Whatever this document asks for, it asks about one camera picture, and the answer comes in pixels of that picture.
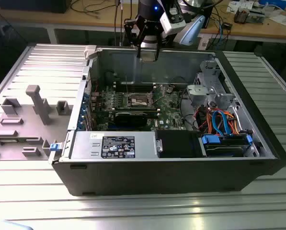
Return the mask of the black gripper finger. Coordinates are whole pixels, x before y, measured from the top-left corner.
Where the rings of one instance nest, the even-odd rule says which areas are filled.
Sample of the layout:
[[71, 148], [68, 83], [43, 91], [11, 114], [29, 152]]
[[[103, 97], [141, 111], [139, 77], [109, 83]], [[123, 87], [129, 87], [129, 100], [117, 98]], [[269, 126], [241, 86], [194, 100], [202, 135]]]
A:
[[155, 60], [158, 59], [159, 53], [160, 53], [160, 49], [161, 49], [161, 46], [162, 46], [162, 37], [161, 37], [161, 34], [162, 34], [162, 28], [161, 28], [161, 26], [156, 25], [156, 26], [155, 26], [155, 36], [156, 36], [156, 41], [157, 41], [157, 48], [156, 48]]
[[[134, 34], [134, 28], [138, 29], [138, 35]], [[137, 58], [140, 58], [142, 43], [142, 18], [125, 19], [124, 31], [131, 45], [137, 48]]]

